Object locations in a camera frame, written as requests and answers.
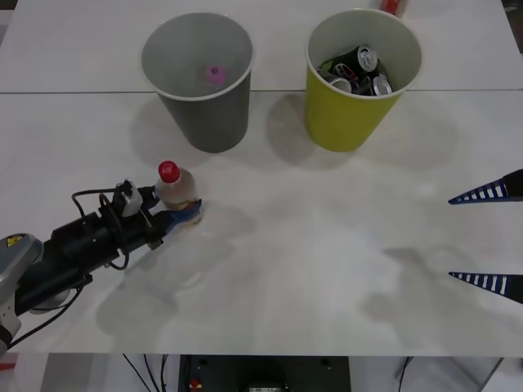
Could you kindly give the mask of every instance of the gray cup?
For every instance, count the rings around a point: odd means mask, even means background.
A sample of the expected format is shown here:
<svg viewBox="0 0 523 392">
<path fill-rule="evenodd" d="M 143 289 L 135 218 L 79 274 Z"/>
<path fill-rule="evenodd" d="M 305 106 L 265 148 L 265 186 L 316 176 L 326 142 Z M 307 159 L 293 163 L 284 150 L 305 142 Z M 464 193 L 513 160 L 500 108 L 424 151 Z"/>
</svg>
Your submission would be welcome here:
<svg viewBox="0 0 523 392">
<path fill-rule="evenodd" d="M 247 131 L 253 54 L 238 23 L 193 13 L 168 20 L 151 34 L 141 66 L 187 140 L 196 149 L 220 153 Z"/>
</svg>

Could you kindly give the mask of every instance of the red bottle cap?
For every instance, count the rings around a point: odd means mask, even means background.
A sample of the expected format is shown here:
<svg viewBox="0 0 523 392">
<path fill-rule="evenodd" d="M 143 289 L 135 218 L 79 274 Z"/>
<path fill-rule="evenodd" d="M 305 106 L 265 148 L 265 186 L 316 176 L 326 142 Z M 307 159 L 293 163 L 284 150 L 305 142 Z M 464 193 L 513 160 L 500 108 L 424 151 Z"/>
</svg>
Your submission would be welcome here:
<svg viewBox="0 0 523 392">
<path fill-rule="evenodd" d="M 172 161 L 160 163 L 160 166 L 158 166 L 158 173 L 160 174 L 162 181 L 166 184 L 177 182 L 180 178 L 180 168 L 178 168 L 178 166 Z"/>
</svg>

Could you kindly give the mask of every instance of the yellow cup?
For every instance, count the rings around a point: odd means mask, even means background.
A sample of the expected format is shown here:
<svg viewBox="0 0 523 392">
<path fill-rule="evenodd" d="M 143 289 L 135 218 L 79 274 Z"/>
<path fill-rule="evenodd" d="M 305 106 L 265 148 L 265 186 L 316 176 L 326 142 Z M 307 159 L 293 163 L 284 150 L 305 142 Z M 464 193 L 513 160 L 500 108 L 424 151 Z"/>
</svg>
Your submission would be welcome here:
<svg viewBox="0 0 523 392">
<path fill-rule="evenodd" d="M 316 72 L 334 56 L 369 45 L 382 62 L 392 94 L 358 96 L 338 90 Z M 422 48 L 399 18 L 378 10 L 356 9 L 330 16 L 313 30 L 306 45 L 306 125 L 312 139 L 331 151 L 360 147 L 418 76 Z"/>
</svg>

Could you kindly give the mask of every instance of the black cable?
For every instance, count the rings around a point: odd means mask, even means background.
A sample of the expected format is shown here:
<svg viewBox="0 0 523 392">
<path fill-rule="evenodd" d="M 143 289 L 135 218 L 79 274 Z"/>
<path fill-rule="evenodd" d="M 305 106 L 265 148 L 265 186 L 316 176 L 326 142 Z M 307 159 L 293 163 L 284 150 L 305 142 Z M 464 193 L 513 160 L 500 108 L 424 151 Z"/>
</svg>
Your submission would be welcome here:
<svg viewBox="0 0 523 392">
<path fill-rule="evenodd" d="M 156 389 L 156 392 L 160 392 L 158 388 L 158 384 L 156 384 L 156 380 L 153 377 L 153 373 L 150 370 L 149 367 L 149 361 L 147 361 L 147 355 L 144 354 L 144 361 L 145 361 L 145 367 L 147 368 L 147 372 L 149 373 L 150 380 L 153 381 L 154 388 Z"/>
<path fill-rule="evenodd" d="M 169 354 L 164 354 L 162 357 L 162 369 L 160 370 L 160 384 L 162 386 L 162 392 L 167 392 L 165 387 L 167 384 L 165 383 L 165 363 L 167 362 L 167 358 L 169 358 Z"/>
<path fill-rule="evenodd" d="M 80 215 L 82 217 L 84 217 L 85 213 L 83 212 L 83 208 L 80 205 L 80 203 L 78 202 L 78 200 L 76 199 L 78 196 L 82 196 L 84 194 L 109 194 L 111 192 L 114 192 L 115 190 L 116 190 L 115 188 L 112 188 L 112 189 L 89 189 L 89 190 L 83 190 L 82 192 L 77 192 L 76 194 L 72 194 L 71 198 L 73 199 L 74 205 L 80 211 Z"/>
<path fill-rule="evenodd" d="M 401 371 L 400 386 L 398 387 L 398 392 L 401 392 L 401 384 L 403 384 L 403 377 L 405 375 L 405 369 L 407 368 L 407 365 L 409 364 L 410 359 L 412 359 L 412 357 L 407 357 L 407 359 L 405 360 L 405 363 L 403 364 L 403 370 Z"/>
<path fill-rule="evenodd" d="M 141 380 L 141 383 L 144 385 L 145 388 L 147 388 L 147 390 L 149 392 L 151 392 L 151 390 L 149 389 L 149 386 L 147 386 L 147 383 L 145 382 L 145 380 L 143 379 L 143 377 L 141 376 L 140 372 L 138 372 L 136 370 L 136 368 L 134 367 L 134 365 L 132 364 L 131 360 L 125 355 L 125 354 L 122 354 L 123 357 L 125 358 L 125 360 L 127 361 L 127 363 L 129 363 L 129 365 L 131 365 L 131 368 L 132 370 L 134 370 L 134 372 L 136 373 L 137 376 L 140 377 L 140 380 Z"/>
<path fill-rule="evenodd" d="M 183 383 L 185 384 L 186 392 L 190 392 L 190 368 L 191 368 L 192 357 L 190 355 L 185 356 L 185 362 L 183 363 Z"/>
<path fill-rule="evenodd" d="M 14 347 L 15 345 L 17 345 L 18 343 L 20 343 L 21 341 L 24 341 L 25 339 L 27 339 L 28 337 L 34 335 L 36 332 L 44 329 L 46 326 L 48 326 L 50 323 L 52 323 L 53 321 L 55 321 L 56 319 L 58 319 L 63 313 L 65 313 L 67 311 L 67 309 L 77 300 L 77 298 L 80 296 L 80 293 L 82 292 L 82 288 L 79 288 L 77 289 L 76 291 L 76 294 L 74 294 L 74 297 L 71 299 L 71 301 L 69 301 L 67 303 L 67 305 L 64 307 L 64 309 L 62 309 L 60 312 L 58 312 L 57 314 L 55 314 L 54 316 L 52 316 L 50 319 L 48 319 L 45 323 L 42 323 L 40 325 L 38 325 L 35 329 L 27 332 L 25 335 L 23 335 L 22 337 L 16 339 L 15 341 L 13 341 L 10 345 L 9 345 L 9 349 Z"/>
<path fill-rule="evenodd" d="M 129 250 L 127 249 L 127 243 L 123 235 L 122 224 L 120 223 L 118 215 L 116 215 L 116 212 L 114 212 L 113 206 L 111 206 L 111 203 L 107 196 L 105 196 L 104 194 L 99 194 L 98 199 L 100 200 L 101 207 L 109 213 L 109 217 L 113 221 L 113 225 L 116 227 L 116 234 L 119 236 L 118 240 L 122 244 L 122 252 L 125 257 L 122 266 L 116 265 L 112 261 L 110 262 L 110 266 L 113 267 L 115 270 L 123 271 L 129 265 Z"/>
</svg>

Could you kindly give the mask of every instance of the cup rim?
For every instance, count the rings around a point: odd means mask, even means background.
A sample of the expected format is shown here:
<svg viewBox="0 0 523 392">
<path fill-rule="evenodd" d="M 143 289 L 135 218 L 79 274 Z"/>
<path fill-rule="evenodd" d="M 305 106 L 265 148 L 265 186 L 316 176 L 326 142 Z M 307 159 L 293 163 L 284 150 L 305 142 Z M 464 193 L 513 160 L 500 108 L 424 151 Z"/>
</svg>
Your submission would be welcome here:
<svg viewBox="0 0 523 392">
<path fill-rule="evenodd" d="M 149 78 L 147 78 L 147 75 L 145 74 L 145 71 L 144 71 L 144 67 L 141 64 L 141 59 L 142 59 L 142 56 L 143 56 L 143 53 L 144 53 L 144 50 L 145 50 L 145 45 L 147 45 L 147 42 L 149 41 L 151 36 L 154 33 L 156 33 L 160 29 L 160 27 L 162 27 L 167 22 L 170 22 L 171 20 L 175 20 L 175 19 L 181 18 L 182 16 L 194 15 L 194 14 L 212 14 L 212 15 L 223 16 L 224 18 L 226 18 L 226 19 L 236 23 L 247 34 L 248 40 L 251 43 L 251 48 L 253 49 L 253 52 L 251 53 L 251 61 L 250 61 L 249 65 L 248 65 L 247 69 L 245 70 L 245 72 L 242 74 L 242 76 L 240 78 L 238 78 L 238 80 L 236 82 L 234 82 L 233 84 L 228 86 L 225 90 L 221 90 L 219 92 L 216 92 L 216 93 L 208 95 L 208 96 L 175 96 L 173 94 L 169 94 L 169 93 L 167 93 L 167 92 L 165 92 L 163 90 L 160 90 L 159 88 L 157 88 L 149 80 Z M 231 90 L 234 90 L 241 82 L 243 82 L 245 80 L 245 78 L 253 70 L 255 53 L 256 53 L 256 50 L 255 50 L 254 42 L 253 42 L 253 39 L 252 39 L 251 35 L 248 33 L 248 31 L 239 22 L 237 22 L 236 20 L 232 19 L 228 15 L 221 14 L 221 13 L 218 13 L 218 12 L 188 12 L 188 13 L 185 13 L 185 14 L 181 14 L 181 15 L 175 16 L 175 17 L 173 17 L 171 19 L 165 20 L 164 22 L 160 23 L 158 25 L 158 27 L 156 29 L 154 29 L 154 31 L 151 34 L 149 34 L 149 36 L 145 40 L 144 44 L 141 46 L 140 56 L 139 56 L 138 60 L 139 60 L 139 63 L 140 63 L 141 74 L 144 76 L 145 80 L 147 81 L 147 84 L 149 86 L 151 86 L 153 88 L 153 90 L 155 90 L 158 94 L 160 94 L 161 96 L 165 96 L 166 98 L 170 98 L 172 100 L 181 100 L 181 101 L 185 101 L 185 102 L 200 102 L 202 100 L 211 100 L 213 98 L 217 98 L 218 96 L 223 96 L 227 92 L 229 92 Z"/>
<path fill-rule="evenodd" d="M 396 90 L 396 91 L 392 92 L 391 94 L 387 94 L 385 96 L 360 96 L 358 94 L 353 94 L 351 92 L 344 92 L 342 90 L 337 89 L 336 87 L 331 86 L 330 84 L 328 84 L 318 74 L 318 72 L 316 71 L 315 67 L 311 63 L 311 58 L 309 57 L 309 42 L 311 41 L 312 34 L 315 32 L 316 28 L 319 25 L 321 25 L 323 22 L 325 22 L 327 19 L 330 19 L 330 18 L 332 18 L 333 16 L 336 16 L 336 15 L 346 14 L 346 13 L 349 13 L 349 12 L 368 12 L 368 13 L 380 14 L 380 15 L 385 16 L 387 18 L 393 19 L 396 23 L 399 23 L 399 24 L 403 25 L 413 35 L 414 39 L 416 40 L 416 43 L 419 46 L 420 61 L 419 61 L 418 72 L 414 75 L 412 80 L 406 86 L 404 86 L 400 90 Z M 322 21 L 320 21 L 316 26 L 314 26 L 312 28 L 312 31 L 309 34 L 309 39 L 307 39 L 307 42 L 305 44 L 305 58 L 306 58 L 306 62 L 307 62 L 307 66 L 308 66 L 309 70 L 327 88 L 329 88 L 330 90 L 336 92 L 337 94 L 341 94 L 343 96 L 348 96 L 350 98 L 358 98 L 358 99 L 361 99 L 361 100 L 386 100 L 386 99 L 393 98 L 395 96 L 399 96 L 399 95 L 403 94 L 409 87 L 411 87 L 414 84 L 414 82 L 416 82 L 416 79 L 418 78 L 418 75 L 419 75 L 419 73 L 420 73 L 420 71 L 422 70 L 422 67 L 423 67 L 423 49 L 422 49 L 421 43 L 419 42 L 418 35 L 416 35 L 416 33 L 403 20 L 401 20 L 397 16 L 389 14 L 388 12 L 385 12 L 385 11 L 375 10 L 373 8 L 354 8 L 352 10 L 347 10 L 347 11 L 338 12 L 336 14 L 332 14 L 332 15 L 328 16 L 327 18 L 323 19 Z"/>
</svg>

